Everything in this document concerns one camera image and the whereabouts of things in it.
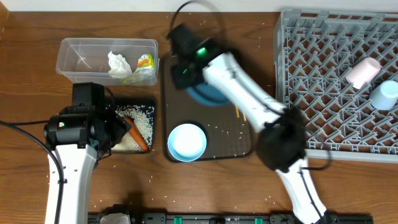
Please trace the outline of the light blue bowl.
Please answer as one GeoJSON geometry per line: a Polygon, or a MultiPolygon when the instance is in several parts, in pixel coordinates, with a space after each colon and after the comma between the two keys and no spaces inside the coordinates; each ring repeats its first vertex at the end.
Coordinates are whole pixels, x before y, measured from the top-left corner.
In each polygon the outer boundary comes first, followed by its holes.
{"type": "Polygon", "coordinates": [[[199,159],[207,147],[204,130],[191,123],[176,126],[167,139],[169,153],[180,162],[192,162],[199,159]]]}

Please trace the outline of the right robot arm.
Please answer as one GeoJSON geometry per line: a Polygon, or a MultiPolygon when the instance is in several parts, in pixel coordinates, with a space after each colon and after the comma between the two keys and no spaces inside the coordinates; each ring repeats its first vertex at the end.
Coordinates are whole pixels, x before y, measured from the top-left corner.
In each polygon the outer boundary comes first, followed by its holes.
{"type": "Polygon", "coordinates": [[[258,133],[257,155],[280,177],[302,223],[328,223],[328,211],[310,175],[305,152],[306,127],[297,108],[266,93],[240,66],[234,54],[213,38],[201,39],[185,24],[167,34],[178,64],[171,68],[177,89],[207,83],[246,115],[258,133]]]}

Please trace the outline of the green snack wrapper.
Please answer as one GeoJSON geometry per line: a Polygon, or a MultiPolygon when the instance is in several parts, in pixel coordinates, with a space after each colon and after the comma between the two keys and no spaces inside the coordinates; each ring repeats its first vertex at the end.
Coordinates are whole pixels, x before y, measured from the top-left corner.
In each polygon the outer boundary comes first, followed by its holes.
{"type": "Polygon", "coordinates": [[[121,80],[123,85],[143,85],[153,81],[155,62],[151,54],[142,55],[137,61],[136,70],[121,80]]]}

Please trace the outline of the white cup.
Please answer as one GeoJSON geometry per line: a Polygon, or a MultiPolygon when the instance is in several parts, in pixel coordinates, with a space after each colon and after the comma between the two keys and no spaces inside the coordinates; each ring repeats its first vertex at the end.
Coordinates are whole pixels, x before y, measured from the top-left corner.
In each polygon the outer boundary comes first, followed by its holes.
{"type": "Polygon", "coordinates": [[[348,72],[346,81],[352,84],[353,88],[360,89],[369,84],[380,70],[381,64],[376,59],[366,57],[348,72]]]}

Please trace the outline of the light blue cup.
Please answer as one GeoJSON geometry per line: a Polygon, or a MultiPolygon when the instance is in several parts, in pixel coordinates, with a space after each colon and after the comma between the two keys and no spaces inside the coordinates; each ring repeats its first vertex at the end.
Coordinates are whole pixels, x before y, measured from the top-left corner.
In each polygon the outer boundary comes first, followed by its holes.
{"type": "Polygon", "coordinates": [[[397,102],[397,90],[396,81],[384,81],[370,94],[371,105],[378,110],[391,109],[397,102]]]}

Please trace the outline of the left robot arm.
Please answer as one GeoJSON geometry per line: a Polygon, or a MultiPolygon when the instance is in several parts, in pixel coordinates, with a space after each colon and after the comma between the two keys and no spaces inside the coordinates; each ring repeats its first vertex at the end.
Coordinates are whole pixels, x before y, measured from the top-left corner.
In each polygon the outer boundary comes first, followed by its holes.
{"type": "Polygon", "coordinates": [[[131,128],[114,104],[106,104],[107,91],[92,82],[74,84],[71,105],[44,126],[50,151],[46,223],[87,223],[94,168],[131,128]]]}

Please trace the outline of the orange carrot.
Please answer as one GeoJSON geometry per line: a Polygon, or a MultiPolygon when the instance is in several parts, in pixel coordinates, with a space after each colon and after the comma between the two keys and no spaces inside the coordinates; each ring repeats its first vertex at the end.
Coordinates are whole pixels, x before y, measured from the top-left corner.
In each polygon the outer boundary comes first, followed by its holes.
{"type": "Polygon", "coordinates": [[[147,143],[145,142],[144,138],[141,136],[139,130],[137,129],[136,125],[134,124],[134,122],[129,119],[128,117],[125,117],[124,120],[130,124],[131,128],[129,130],[129,134],[130,136],[133,138],[133,140],[135,140],[135,142],[137,142],[137,144],[140,146],[140,148],[144,151],[144,152],[148,152],[149,151],[149,147],[147,145],[147,143]]]}

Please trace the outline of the dark blue plate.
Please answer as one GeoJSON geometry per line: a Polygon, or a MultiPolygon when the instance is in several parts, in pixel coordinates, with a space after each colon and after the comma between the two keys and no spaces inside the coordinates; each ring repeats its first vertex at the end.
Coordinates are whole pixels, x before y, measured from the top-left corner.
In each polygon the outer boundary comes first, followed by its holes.
{"type": "Polygon", "coordinates": [[[207,83],[188,87],[186,92],[197,103],[205,106],[223,106],[229,104],[229,99],[224,94],[207,83]]]}

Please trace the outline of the white tissue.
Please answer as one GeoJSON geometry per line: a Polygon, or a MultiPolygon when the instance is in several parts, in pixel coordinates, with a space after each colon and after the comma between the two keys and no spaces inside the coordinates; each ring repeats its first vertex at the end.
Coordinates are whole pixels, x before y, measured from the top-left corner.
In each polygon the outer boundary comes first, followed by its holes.
{"type": "Polygon", "coordinates": [[[132,74],[131,66],[121,54],[113,54],[112,51],[108,54],[108,65],[110,70],[109,75],[113,78],[124,78],[132,74]]]}

